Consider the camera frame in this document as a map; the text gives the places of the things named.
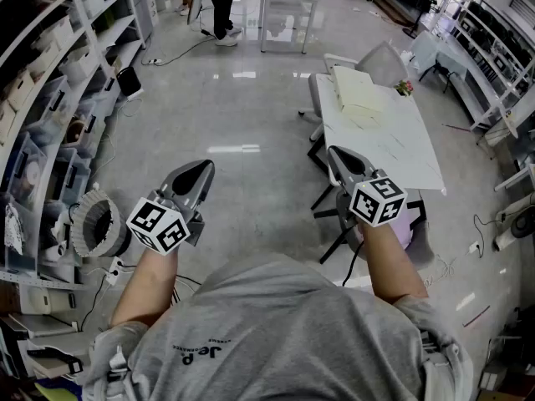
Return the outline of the grey chair with purple cushion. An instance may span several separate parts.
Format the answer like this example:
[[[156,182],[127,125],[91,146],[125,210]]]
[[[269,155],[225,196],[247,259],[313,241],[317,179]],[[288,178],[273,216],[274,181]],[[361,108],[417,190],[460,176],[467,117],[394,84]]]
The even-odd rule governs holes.
[[[342,190],[337,193],[336,210],[339,214],[339,223],[342,231],[346,231],[344,239],[351,251],[355,252],[363,236],[358,229],[354,229],[357,221],[355,215],[349,212],[350,201],[350,196]],[[390,226],[418,270],[428,267],[433,262],[435,253],[428,241],[428,224],[422,199],[408,200],[399,217],[392,221]]]

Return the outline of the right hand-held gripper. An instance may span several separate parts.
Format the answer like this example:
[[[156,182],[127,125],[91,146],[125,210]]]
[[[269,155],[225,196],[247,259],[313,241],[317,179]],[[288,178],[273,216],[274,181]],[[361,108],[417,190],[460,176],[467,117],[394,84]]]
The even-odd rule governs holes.
[[[352,150],[331,145],[327,157],[333,176],[341,185],[351,187],[357,183],[349,211],[372,227],[382,226],[398,218],[408,196],[405,189],[389,176],[372,178],[375,172],[373,165]]]

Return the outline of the white storage shelving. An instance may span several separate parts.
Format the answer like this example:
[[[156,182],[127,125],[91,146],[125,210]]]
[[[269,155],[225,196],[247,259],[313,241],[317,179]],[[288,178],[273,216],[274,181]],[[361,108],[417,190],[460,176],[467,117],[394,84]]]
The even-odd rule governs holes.
[[[145,46],[145,0],[0,0],[0,371],[48,375],[31,340],[72,336],[72,243],[120,76]]]

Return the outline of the grey mesh office chair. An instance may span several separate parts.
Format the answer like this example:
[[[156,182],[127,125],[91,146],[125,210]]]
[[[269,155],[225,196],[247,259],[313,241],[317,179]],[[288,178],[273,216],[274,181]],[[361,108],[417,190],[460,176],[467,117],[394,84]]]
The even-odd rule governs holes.
[[[331,74],[334,66],[345,66],[346,68],[367,73],[374,84],[391,87],[396,86],[400,81],[409,78],[406,66],[396,50],[386,41],[383,41],[372,48],[361,60],[341,57],[331,53],[324,55],[324,64],[327,69],[326,74]],[[312,113],[320,119],[323,118],[318,92],[318,73],[308,76],[308,87],[312,100],[311,108],[301,108],[298,111],[300,117],[306,113]]]

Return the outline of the person's grey shirt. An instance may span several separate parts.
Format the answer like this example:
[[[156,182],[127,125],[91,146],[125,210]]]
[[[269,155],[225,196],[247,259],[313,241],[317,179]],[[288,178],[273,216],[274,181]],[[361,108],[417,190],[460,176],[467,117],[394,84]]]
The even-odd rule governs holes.
[[[213,272],[152,325],[95,340],[84,401],[469,401],[473,365],[422,298],[385,302],[284,255]]]

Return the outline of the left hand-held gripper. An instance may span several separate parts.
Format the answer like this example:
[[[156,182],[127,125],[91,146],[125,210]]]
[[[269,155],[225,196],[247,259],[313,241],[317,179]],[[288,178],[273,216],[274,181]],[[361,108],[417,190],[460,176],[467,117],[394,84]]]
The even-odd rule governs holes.
[[[198,207],[214,175],[212,160],[195,160],[173,170],[159,189],[139,199],[127,226],[140,243],[163,256],[183,242],[195,246],[205,227]]]

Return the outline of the white shelving with black equipment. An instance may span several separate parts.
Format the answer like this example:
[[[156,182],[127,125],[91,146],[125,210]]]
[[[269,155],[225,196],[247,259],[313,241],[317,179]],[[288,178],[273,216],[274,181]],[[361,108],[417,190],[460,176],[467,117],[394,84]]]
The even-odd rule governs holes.
[[[535,112],[535,44],[488,0],[444,0],[435,27],[466,70],[451,85],[471,129],[501,121],[515,135]]]

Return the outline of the grey pleated paper drum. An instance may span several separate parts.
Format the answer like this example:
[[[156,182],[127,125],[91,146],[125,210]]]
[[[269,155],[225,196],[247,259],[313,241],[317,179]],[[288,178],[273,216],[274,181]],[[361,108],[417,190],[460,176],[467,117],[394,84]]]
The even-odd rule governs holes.
[[[128,249],[130,229],[117,205],[102,190],[85,193],[71,217],[71,241],[81,257],[120,256]]]

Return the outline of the person's left forearm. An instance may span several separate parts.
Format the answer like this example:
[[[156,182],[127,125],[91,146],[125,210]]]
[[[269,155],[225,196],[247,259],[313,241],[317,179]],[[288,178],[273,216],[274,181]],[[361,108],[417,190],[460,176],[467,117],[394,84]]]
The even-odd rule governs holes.
[[[177,263],[177,250],[163,256],[146,248],[115,307],[110,327],[126,322],[152,326],[171,305]]]

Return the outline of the cream box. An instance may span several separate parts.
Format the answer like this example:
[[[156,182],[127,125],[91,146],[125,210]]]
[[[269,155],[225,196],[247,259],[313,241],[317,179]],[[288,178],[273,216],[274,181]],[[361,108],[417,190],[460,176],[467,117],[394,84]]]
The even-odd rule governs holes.
[[[331,78],[341,114],[377,122],[385,118],[393,88],[375,84],[369,74],[344,66],[334,66]]]

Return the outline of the person's right forearm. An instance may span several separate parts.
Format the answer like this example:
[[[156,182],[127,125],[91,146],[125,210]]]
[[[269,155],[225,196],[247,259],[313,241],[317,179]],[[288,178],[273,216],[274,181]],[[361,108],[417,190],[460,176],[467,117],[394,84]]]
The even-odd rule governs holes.
[[[428,298],[418,271],[390,225],[372,227],[361,221],[366,261],[374,294],[394,304],[402,297]]]

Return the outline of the white power strip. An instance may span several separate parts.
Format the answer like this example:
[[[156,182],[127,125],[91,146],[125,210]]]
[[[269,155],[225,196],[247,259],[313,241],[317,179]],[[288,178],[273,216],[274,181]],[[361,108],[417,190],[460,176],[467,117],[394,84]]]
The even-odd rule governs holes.
[[[115,256],[113,261],[110,264],[110,267],[107,271],[105,280],[109,285],[114,286],[117,282],[117,279],[122,271],[122,261]]]

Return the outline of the white marble table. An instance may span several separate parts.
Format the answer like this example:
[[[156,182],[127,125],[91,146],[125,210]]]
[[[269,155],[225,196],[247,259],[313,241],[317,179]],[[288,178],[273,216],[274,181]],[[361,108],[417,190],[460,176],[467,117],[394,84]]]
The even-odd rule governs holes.
[[[310,149],[309,157],[329,176],[329,189],[352,197],[354,186],[344,187],[333,176],[327,151],[331,145],[352,150],[375,168],[372,178],[389,176],[398,186],[408,190],[444,190],[444,182],[431,139],[412,97],[402,97],[394,89],[393,102],[385,118],[352,119],[341,114],[334,82],[327,74],[318,74],[318,92],[324,132]],[[335,208],[315,212],[315,218],[339,214]],[[339,245],[346,243],[342,231],[320,262],[325,263]]]

